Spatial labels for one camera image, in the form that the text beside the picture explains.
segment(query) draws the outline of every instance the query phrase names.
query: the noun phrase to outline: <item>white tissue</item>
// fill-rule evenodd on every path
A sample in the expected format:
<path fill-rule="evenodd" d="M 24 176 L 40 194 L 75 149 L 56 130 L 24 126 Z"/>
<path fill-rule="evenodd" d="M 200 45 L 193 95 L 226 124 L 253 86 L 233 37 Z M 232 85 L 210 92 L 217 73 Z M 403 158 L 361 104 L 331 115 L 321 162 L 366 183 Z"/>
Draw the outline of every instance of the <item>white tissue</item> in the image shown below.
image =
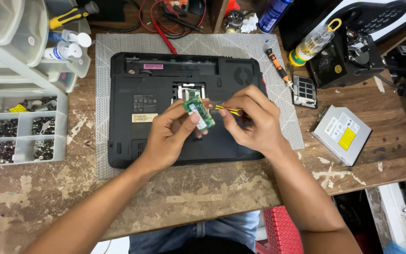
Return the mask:
<path fill-rule="evenodd" d="M 256 24 L 258 23 L 258 17 L 256 13 L 253 17 L 242 20 L 242 26 L 240 27 L 240 32 L 250 33 L 253 30 L 256 30 Z"/>

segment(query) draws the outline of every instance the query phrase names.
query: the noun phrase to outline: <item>denim jeans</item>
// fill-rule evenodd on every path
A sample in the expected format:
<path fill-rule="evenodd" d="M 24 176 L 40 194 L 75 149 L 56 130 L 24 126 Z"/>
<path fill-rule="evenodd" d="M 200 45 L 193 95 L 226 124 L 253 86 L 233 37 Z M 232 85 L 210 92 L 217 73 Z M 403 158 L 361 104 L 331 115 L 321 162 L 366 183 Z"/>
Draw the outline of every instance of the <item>denim jeans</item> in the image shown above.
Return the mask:
<path fill-rule="evenodd" d="M 156 254 L 175 250 L 192 237 L 216 236 L 239 242 L 255 251 L 259 211 L 236 214 L 216 220 L 161 229 L 129 237 L 130 254 Z"/>

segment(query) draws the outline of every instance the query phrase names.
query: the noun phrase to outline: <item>laptop vent grille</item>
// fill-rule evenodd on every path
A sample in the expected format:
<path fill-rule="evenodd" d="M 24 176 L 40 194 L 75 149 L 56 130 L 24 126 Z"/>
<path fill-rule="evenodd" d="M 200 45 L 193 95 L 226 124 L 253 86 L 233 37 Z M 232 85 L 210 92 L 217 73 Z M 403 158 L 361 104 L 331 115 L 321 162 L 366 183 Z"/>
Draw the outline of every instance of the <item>laptop vent grille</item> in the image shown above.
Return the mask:
<path fill-rule="evenodd" d="M 253 72 L 249 68 L 237 67 L 234 70 L 234 80 L 240 85 L 252 84 L 253 77 Z"/>
<path fill-rule="evenodd" d="M 231 59 L 225 60 L 225 63 L 253 64 L 253 62 L 249 60 L 231 60 Z"/>

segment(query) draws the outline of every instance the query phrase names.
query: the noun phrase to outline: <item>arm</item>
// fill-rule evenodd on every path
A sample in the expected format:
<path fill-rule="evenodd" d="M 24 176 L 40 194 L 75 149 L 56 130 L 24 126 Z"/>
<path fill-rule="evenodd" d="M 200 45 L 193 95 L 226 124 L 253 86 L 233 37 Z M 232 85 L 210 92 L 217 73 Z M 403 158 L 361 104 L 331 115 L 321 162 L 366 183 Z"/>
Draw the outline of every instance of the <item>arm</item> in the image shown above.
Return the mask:
<path fill-rule="evenodd" d="M 67 211 L 25 253 L 90 253 L 139 189 L 178 159 L 185 139 L 199 120 L 195 114 L 187 117 L 181 103 L 174 103 L 153 119 L 145 151 L 127 170 Z"/>
<path fill-rule="evenodd" d="M 220 112 L 236 142 L 261 152 L 271 163 L 286 210 L 300 231 L 305 253 L 360 254 L 335 205 L 281 134 L 279 108 L 253 85 L 223 105 L 243 108 L 254 121 L 252 126 L 241 129 L 232 114 L 225 109 Z"/>

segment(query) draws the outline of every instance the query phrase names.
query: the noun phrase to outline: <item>pink barcode sticker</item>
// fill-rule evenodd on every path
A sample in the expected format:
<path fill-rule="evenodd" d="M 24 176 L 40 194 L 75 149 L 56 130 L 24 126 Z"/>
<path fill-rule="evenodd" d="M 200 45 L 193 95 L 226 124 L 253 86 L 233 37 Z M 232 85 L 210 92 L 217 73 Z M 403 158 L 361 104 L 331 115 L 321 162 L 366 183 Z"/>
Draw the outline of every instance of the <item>pink barcode sticker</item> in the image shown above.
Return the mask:
<path fill-rule="evenodd" d="M 144 64 L 144 69 L 164 69 L 162 64 Z"/>

